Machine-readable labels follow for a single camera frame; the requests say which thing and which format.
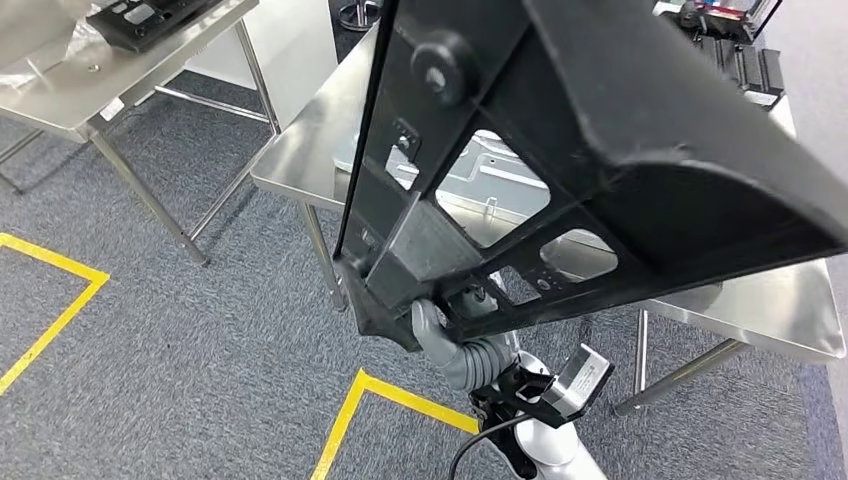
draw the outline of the metal sheet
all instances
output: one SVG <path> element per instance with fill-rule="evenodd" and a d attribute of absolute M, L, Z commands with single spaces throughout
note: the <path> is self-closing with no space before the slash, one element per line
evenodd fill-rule
<path fill-rule="evenodd" d="M 363 38 L 259 159 L 251 173 L 260 188 L 318 207 L 342 209 L 350 177 L 335 168 L 333 154 L 361 118 L 375 37 L 372 30 Z M 479 228 L 481 235 L 513 228 L 498 217 L 485 218 L 459 206 L 448 208 L 454 218 L 467 217 L 461 222 L 464 227 Z M 591 246 L 591 242 L 560 243 L 561 248 L 581 250 Z M 824 260 L 643 304 L 659 315 L 807 362 L 835 360 L 846 353 Z"/>
<path fill-rule="evenodd" d="M 85 142 L 88 121 L 116 98 L 137 102 L 257 4 L 225 0 L 141 55 L 93 43 L 18 90 L 0 89 L 0 115 Z"/>
<path fill-rule="evenodd" d="M 339 64 L 251 174 L 265 190 L 341 211 L 350 174 L 333 164 L 333 153 L 359 125 L 377 31 L 372 29 Z"/>

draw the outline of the black device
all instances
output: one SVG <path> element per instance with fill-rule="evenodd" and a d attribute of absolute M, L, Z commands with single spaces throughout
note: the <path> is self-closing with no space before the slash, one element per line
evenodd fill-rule
<path fill-rule="evenodd" d="M 481 129 L 550 195 L 491 244 L 438 195 Z M 417 169 L 408 189 L 385 170 L 393 150 Z M 562 320 L 844 252 L 845 205 L 820 161 L 647 9 L 388 0 L 334 260 L 360 332 L 415 350 L 415 299 L 457 341 Z M 614 257 L 597 275 L 559 263 L 577 232 Z M 534 299 L 491 280 L 507 268 Z M 497 309 L 465 308 L 475 289 Z"/>
<path fill-rule="evenodd" d="M 119 0 L 86 18 L 110 45 L 141 53 L 221 0 Z"/>

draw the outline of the metal table leg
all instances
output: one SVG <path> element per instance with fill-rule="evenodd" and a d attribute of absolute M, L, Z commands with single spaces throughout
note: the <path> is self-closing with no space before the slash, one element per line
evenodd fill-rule
<path fill-rule="evenodd" d="M 353 32 L 367 32 L 380 19 L 380 7 L 368 0 L 354 0 L 339 10 L 342 28 Z"/>
<path fill-rule="evenodd" d="M 678 368 L 669 375 L 666 375 L 641 393 L 633 395 L 627 400 L 616 405 L 614 411 L 619 416 L 630 415 L 636 411 L 638 407 L 654 402 L 657 398 L 661 397 L 681 383 L 693 379 L 698 375 L 709 371 L 713 367 L 721 365 L 728 359 L 745 350 L 747 347 L 750 347 L 750 345 L 738 340 L 725 340 L 713 347 L 709 352 Z"/>
<path fill-rule="evenodd" d="M 299 207 L 300 213 L 303 215 L 303 221 L 306 223 L 306 231 L 309 233 L 309 239 L 312 240 L 312 247 L 315 249 L 315 256 L 318 257 L 318 263 L 321 264 L 321 273 L 324 275 L 324 282 L 330 290 L 330 298 L 333 300 L 333 306 L 336 307 L 336 310 L 343 312 L 347 308 L 347 299 L 339 285 L 336 271 L 333 270 L 333 262 L 327 251 L 324 235 L 321 233 L 321 224 L 318 223 L 318 215 L 315 213 L 315 207 L 303 202 L 300 202 Z"/>
<path fill-rule="evenodd" d="M 256 91 L 259 92 L 259 100 L 262 102 L 262 109 L 265 111 L 265 116 L 271 126 L 272 136 L 269 143 L 262 147 L 262 149 L 260 149 L 259 152 L 254 155 L 249 162 L 247 162 L 247 165 L 245 165 L 236 178 L 230 182 L 224 192 L 215 200 L 215 203 L 213 203 L 209 210 L 203 214 L 203 217 L 197 222 L 197 225 L 191 229 L 191 232 L 189 233 L 189 238 L 191 240 L 195 240 L 197 236 L 200 235 L 200 232 L 209 225 L 212 218 L 218 214 L 218 211 L 221 210 L 227 200 L 233 196 L 236 190 L 238 190 L 238 187 L 250 174 L 250 169 L 253 168 L 253 165 L 259 159 L 262 152 L 265 151 L 265 148 L 267 148 L 270 142 L 273 141 L 274 137 L 279 135 L 282 131 L 280 128 L 280 121 L 277 120 L 277 113 L 274 111 L 274 105 L 271 103 L 271 96 L 268 93 L 268 87 L 265 85 L 265 78 L 262 76 L 262 69 L 259 68 L 259 61 L 256 59 L 256 52 L 253 50 L 253 44 L 251 43 L 250 36 L 244 26 L 244 20 L 239 20 L 238 23 L 235 24 L 234 28 L 236 30 L 236 34 L 238 34 L 239 43 L 241 43 L 241 48 L 244 52 L 244 58 L 247 59 L 247 65 L 250 67 L 250 74 L 253 76 L 253 82 L 256 84 Z"/>
<path fill-rule="evenodd" d="M 636 339 L 636 368 L 633 373 L 633 395 L 645 390 L 648 367 L 648 311 L 639 310 L 639 327 Z"/>
<path fill-rule="evenodd" d="M 271 95 L 268 93 L 268 86 L 265 85 L 265 77 L 262 76 L 262 69 L 259 68 L 259 60 L 256 59 L 256 51 L 253 49 L 250 35 L 248 35 L 247 28 L 244 26 L 244 20 L 239 20 L 235 25 L 235 29 L 239 37 L 241 49 L 244 52 L 244 58 L 247 59 L 247 65 L 250 67 L 253 83 L 256 84 L 256 91 L 259 92 L 262 110 L 265 111 L 265 115 L 268 117 L 268 123 L 271 125 L 271 132 L 274 135 L 279 135 L 282 132 L 280 121 L 277 120 L 277 112 L 271 103 Z"/>
<path fill-rule="evenodd" d="M 192 260 L 199 264 L 208 262 L 203 252 L 201 252 L 191 239 L 183 232 L 176 220 L 171 217 L 165 207 L 159 203 L 159 200 L 153 196 L 153 193 L 147 188 L 147 185 L 136 176 L 130 165 L 121 156 L 120 153 L 106 140 L 102 133 L 97 132 L 91 136 L 91 142 L 103 153 L 109 162 L 118 170 L 118 173 L 130 185 L 130 188 L 141 197 L 141 200 L 151 209 L 153 213 L 159 217 L 159 220 L 165 224 L 165 227 L 179 240 L 182 245 L 188 250 L 188 254 Z"/>
<path fill-rule="evenodd" d="M 3 188 L 11 190 L 12 193 L 16 195 L 19 195 L 21 193 L 21 189 L 18 188 L 18 186 L 14 183 L 12 183 L 12 181 L 9 180 L 9 178 L 3 175 L 2 173 L 0 173 L 0 185 L 2 185 Z"/>
<path fill-rule="evenodd" d="M 23 150 L 27 145 L 29 145 L 33 141 L 35 141 L 36 138 L 40 137 L 42 133 L 44 133 L 44 132 L 41 131 L 41 130 L 32 130 L 29 133 L 27 133 L 26 135 L 24 135 L 23 137 L 21 137 L 20 139 L 18 139 L 18 141 L 16 141 L 15 143 L 6 147 L 6 149 L 3 150 L 3 152 L 0 152 L 0 165 L 6 163 L 7 160 L 9 160 L 10 158 L 17 155 L 18 152 Z M 23 192 L 21 192 L 21 189 L 18 188 L 18 186 L 15 185 L 15 183 L 12 182 L 12 180 L 9 179 L 9 177 L 3 175 L 2 173 L 0 173 L 0 185 L 2 185 L 5 188 L 8 188 L 9 190 L 12 191 L 12 193 L 15 193 L 15 194 L 23 193 Z"/>
<path fill-rule="evenodd" d="M 32 143 L 36 138 L 40 137 L 42 133 L 44 133 L 42 130 L 32 130 L 18 139 L 17 142 L 9 145 L 6 150 L 3 150 L 3 153 L 0 153 L 0 165 L 5 163 L 6 160 L 17 155 L 18 152 L 24 149 L 24 147 Z"/>

